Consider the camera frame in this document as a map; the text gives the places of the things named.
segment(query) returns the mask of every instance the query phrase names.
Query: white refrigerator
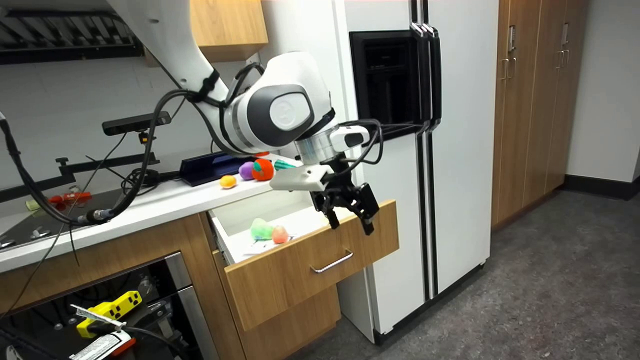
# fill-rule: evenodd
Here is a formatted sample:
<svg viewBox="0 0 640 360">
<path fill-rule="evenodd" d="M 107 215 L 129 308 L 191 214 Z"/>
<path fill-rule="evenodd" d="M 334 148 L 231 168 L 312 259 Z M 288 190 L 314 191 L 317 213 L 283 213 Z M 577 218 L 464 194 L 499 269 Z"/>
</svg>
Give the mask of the white refrigerator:
<svg viewBox="0 0 640 360">
<path fill-rule="evenodd" d="M 382 161 L 355 171 L 356 183 L 368 182 L 378 200 L 397 201 L 399 250 L 338 287 L 343 315 L 381 343 L 489 257 L 498 0 L 278 0 L 262 6 L 269 45 L 260 60 L 311 53 L 339 120 L 359 119 L 350 34 L 406 31 L 412 22 L 439 33 L 439 125 L 385 140 Z M 433 84 L 429 91 L 436 92 Z M 434 104 L 427 109 L 433 112 Z"/>
</svg>

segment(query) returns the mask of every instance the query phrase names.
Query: floor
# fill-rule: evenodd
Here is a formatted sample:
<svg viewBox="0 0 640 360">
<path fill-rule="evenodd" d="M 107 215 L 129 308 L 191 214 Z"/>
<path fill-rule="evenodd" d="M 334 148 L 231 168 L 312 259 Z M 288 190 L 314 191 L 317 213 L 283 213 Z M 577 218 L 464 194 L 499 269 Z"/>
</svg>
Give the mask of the floor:
<svg viewBox="0 0 640 360">
<path fill-rule="evenodd" d="M 640 359 L 640 195 L 560 192 L 382 347 L 342 319 L 290 360 Z"/>
</svg>

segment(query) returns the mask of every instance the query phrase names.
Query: drawer handle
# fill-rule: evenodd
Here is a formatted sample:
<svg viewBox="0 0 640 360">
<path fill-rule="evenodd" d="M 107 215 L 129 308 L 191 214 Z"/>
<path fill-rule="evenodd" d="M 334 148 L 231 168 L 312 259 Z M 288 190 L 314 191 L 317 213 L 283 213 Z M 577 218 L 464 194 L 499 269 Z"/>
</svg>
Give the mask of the drawer handle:
<svg viewBox="0 0 640 360">
<path fill-rule="evenodd" d="M 347 254 L 343 258 L 340 258 L 340 259 L 334 261 L 333 263 L 330 263 L 329 265 L 325 266 L 322 269 L 316 269 L 313 266 L 311 266 L 311 270 L 313 270 L 316 274 L 320 274 L 321 272 L 324 272 L 327 269 L 330 269 L 330 268 L 334 267 L 335 265 L 338 265 L 339 263 L 341 263 L 343 261 L 347 261 L 351 256 L 353 256 L 353 253 L 351 251 L 349 251 L 349 249 L 345 249 L 345 251 L 347 252 Z"/>
</svg>

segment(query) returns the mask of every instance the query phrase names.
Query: white countertop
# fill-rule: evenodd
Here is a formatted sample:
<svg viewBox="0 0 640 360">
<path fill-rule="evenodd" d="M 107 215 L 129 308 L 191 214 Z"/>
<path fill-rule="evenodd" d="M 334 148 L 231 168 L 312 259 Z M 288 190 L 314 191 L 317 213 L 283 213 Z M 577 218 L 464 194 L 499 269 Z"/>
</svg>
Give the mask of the white countertop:
<svg viewBox="0 0 640 360">
<path fill-rule="evenodd" d="M 282 159 L 288 163 L 300 165 L 300 162 L 275 154 L 269 154 L 265 158 Z M 237 185 L 231 189 L 223 189 L 219 181 L 196 187 L 190 187 L 182 181 L 160 184 L 154 191 L 137 197 L 122 214 L 112 221 L 74 231 L 74 245 L 76 249 L 81 249 L 271 190 L 268 181 L 244 181 L 239 175 L 236 175 L 236 179 Z M 0 219 L 0 225 L 3 228 L 12 222 L 15 225 L 23 218 L 24 214 Z M 54 236 L 0 252 L 0 273 L 37 263 L 47 252 L 53 240 Z M 70 251 L 69 235 L 63 234 L 49 254 L 49 258 Z"/>
</svg>

